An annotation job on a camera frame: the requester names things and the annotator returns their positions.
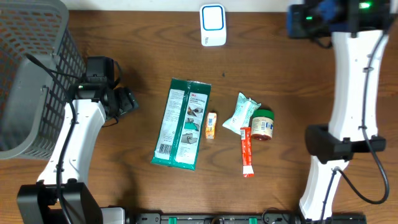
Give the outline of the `green white 3M package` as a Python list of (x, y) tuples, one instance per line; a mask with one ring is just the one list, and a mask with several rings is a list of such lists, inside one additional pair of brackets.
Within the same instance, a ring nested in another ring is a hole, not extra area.
[(173, 78), (152, 164), (195, 170), (211, 85)]

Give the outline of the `orange Kleenex tissue pack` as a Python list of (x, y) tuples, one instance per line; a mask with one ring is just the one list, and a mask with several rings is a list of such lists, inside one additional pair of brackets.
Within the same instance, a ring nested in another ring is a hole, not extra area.
[(207, 139), (214, 139), (216, 132), (217, 114), (214, 112), (208, 113), (205, 126), (205, 137)]

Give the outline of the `light green wipes packet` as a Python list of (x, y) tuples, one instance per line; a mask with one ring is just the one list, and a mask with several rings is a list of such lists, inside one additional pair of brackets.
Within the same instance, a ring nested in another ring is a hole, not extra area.
[(251, 116), (260, 106), (260, 103), (256, 103), (251, 98), (246, 98), (243, 93), (239, 93), (234, 114), (223, 123), (223, 127), (240, 135), (241, 128), (249, 126)]

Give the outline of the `green lid white jar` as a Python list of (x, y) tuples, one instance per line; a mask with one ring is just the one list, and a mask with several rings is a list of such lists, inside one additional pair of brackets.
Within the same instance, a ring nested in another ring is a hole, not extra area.
[(271, 140), (273, 130), (274, 113), (271, 110), (256, 110), (252, 116), (251, 137), (260, 141)]

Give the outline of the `red white sachet stick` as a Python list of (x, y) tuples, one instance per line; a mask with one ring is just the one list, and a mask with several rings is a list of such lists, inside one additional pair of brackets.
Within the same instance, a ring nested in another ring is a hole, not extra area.
[(253, 177), (254, 169), (252, 167), (252, 146), (251, 146), (251, 128), (244, 127), (241, 131), (241, 149), (243, 159), (243, 176)]

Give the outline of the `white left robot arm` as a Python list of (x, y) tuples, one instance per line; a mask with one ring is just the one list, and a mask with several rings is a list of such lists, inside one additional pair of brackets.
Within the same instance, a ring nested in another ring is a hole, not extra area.
[(138, 108), (132, 91), (119, 86), (119, 68), (109, 57), (89, 57), (83, 75), (63, 89), (65, 118), (52, 156), (37, 182), (17, 194), (24, 223), (130, 223), (125, 208), (100, 207), (87, 187), (100, 130)]

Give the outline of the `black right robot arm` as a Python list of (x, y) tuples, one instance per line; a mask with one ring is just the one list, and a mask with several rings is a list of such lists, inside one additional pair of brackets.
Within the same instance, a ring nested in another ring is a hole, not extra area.
[(336, 63), (331, 119), (305, 130), (310, 171), (300, 213), (291, 223), (366, 222), (364, 215), (334, 215), (332, 203), (354, 155), (376, 156), (386, 148), (378, 134), (376, 104), (379, 69), (395, 19), (390, 1), (302, 1), (288, 7), (289, 37), (314, 43), (329, 37)]

